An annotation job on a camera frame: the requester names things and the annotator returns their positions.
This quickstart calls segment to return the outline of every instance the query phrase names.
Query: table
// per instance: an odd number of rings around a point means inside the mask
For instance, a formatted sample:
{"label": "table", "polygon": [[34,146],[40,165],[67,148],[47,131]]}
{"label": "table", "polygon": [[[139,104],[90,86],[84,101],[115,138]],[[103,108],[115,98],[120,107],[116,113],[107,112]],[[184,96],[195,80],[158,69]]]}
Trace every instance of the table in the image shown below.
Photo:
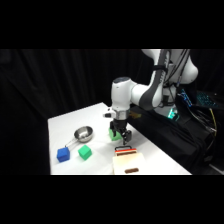
{"label": "table", "polygon": [[[123,140],[110,140],[108,129],[112,119],[103,117],[106,109],[107,106],[100,103],[48,120],[52,175],[113,175],[114,149],[122,146]],[[92,140],[86,143],[93,155],[84,161],[78,154],[84,144],[76,142],[69,147],[70,160],[59,163],[56,158],[57,150],[71,141],[75,130],[82,126],[90,126],[94,130]],[[149,175],[191,175],[131,125],[127,128],[132,131],[129,145],[144,155]]]}

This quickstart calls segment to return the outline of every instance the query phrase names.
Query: blue block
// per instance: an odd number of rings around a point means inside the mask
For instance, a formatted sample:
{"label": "blue block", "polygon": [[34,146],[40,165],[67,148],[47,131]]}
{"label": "blue block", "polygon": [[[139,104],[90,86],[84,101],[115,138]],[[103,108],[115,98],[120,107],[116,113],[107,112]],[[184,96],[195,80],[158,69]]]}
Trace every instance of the blue block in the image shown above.
{"label": "blue block", "polygon": [[68,147],[63,149],[58,149],[57,159],[60,163],[70,160],[70,151]]}

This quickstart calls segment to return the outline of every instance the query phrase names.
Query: silver bowl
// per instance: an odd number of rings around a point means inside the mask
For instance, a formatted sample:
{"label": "silver bowl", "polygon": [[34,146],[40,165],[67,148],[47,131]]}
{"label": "silver bowl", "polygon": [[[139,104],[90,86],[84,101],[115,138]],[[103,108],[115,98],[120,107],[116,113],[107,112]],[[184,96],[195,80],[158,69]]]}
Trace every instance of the silver bowl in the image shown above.
{"label": "silver bowl", "polygon": [[82,127],[79,128],[75,134],[74,134],[75,138],[79,141],[79,142],[88,142],[92,139],[93,137],[93,129],[91,127]]}

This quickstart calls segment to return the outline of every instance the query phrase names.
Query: green cube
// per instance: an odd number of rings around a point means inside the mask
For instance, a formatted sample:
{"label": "green cube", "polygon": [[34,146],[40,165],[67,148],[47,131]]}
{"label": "green cube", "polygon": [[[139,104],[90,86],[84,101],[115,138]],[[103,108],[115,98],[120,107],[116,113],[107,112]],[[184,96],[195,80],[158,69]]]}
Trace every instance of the green cube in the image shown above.
{"label": "green cube", "polygon": [[87,145],[84,145],[78,152],[84,160],[87,160],[92,155],[92,151]]}
{"label": "green cube", "polygon": [[116,131],[116,136],[114,137],[114,133],[110,128],[109,128],[109,134],[110,134],[110,138],[112,141],[118,141],[118,140],[122,139],[121,134],[117,131]]}

